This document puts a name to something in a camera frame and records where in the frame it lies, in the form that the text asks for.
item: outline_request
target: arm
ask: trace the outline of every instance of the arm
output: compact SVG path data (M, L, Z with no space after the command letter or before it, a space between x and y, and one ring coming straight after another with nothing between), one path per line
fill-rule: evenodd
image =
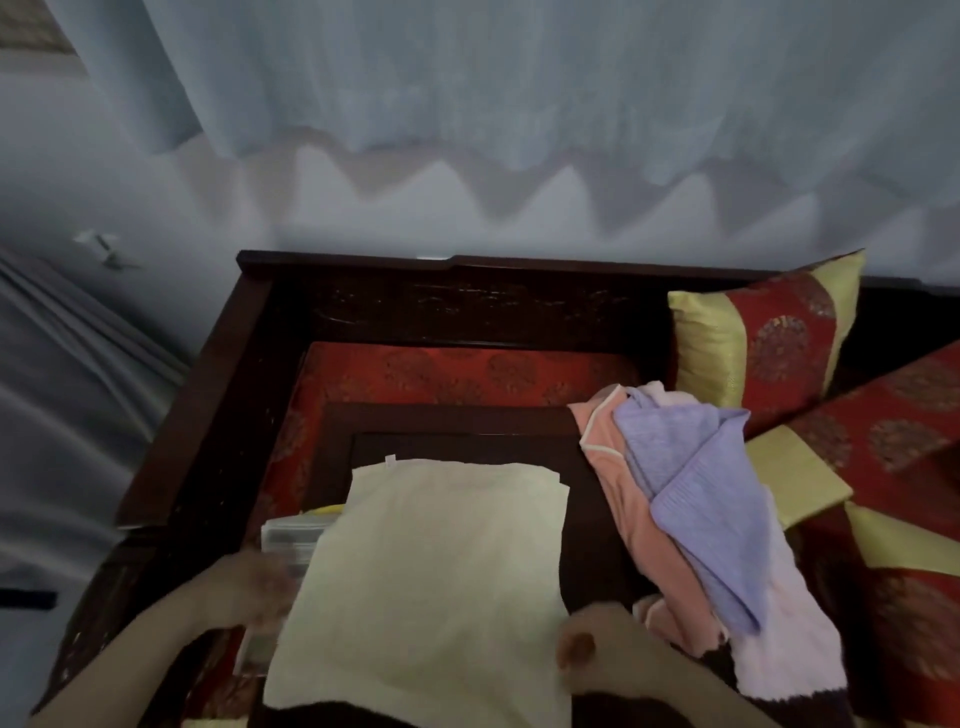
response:
M28 728L133 728L185 645L208 629L276 624L295 593L275 559L254 551L225 556L134 619Z
M557 665L573 694L651 697L695 728L775 728L760 709L705 667L638 625L619 604L591 604L561 629Z

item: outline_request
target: gray curtain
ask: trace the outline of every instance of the gray curtain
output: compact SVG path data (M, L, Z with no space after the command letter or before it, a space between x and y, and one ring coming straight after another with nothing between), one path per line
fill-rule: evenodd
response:
M0 724L39 699L113 514L187 368L40 260L0 247L0 587L59 593L0 609Z
M512 169L568 148L668 183L708 157L812 188L960 200L956 0L48 0L152 152L291 127L444 140Z

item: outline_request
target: red patterned fabric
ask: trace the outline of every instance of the red patterned fabric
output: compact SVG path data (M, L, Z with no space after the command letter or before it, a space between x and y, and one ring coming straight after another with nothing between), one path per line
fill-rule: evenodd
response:
M960 342L789 427L850 484L858 505L960 541ZM945 722L943 712L956 706L960 663L927 638L960 650L958 580L867 570L842 508L798 530L801 569L844 638L855 711L923 723L935 714L934 725L960 726L960 713Z
M827 289L807 271L728 291L747 334L742 406L753 437L820 401L836 311Z
M917 570L873 570L873 627L896 715L960 728L960 579Z
M300 512L329 401L549 406L588 400L612 383L639 384L630 361L613 354L316 342L300 368L246 541L257 543L267 519ZM231 675L242 634L234 630L219 638L188 699L186 717L250 713L257 680Z
M960 541L960 341L789 424L873 508Z

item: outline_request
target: cream towel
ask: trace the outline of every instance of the cream towel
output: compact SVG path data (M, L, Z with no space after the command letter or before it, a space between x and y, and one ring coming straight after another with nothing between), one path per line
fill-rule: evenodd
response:
M263 701L441 726L570 724L554 649L568 489L513 464L354 472L280 634Z

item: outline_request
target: dark wooden tray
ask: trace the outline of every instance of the dark wooden tray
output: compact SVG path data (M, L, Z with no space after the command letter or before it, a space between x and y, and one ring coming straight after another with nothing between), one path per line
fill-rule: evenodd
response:
M641 576L613 523L600 483L580 451L580 433L566 407L460 407L421 404L332 403L314 459L304 507L342 503L352 469L398 460L430 458L502 465L529 463L560 474L569 486L560 559L560 591L568 611L594 601L630 607L656 588ZM664 718L658 725L686 725L653 701L576 698L574 726L635 725L637 718ZM349 705L321 703L274 711L258 706L252 726L385 726L398 721Z

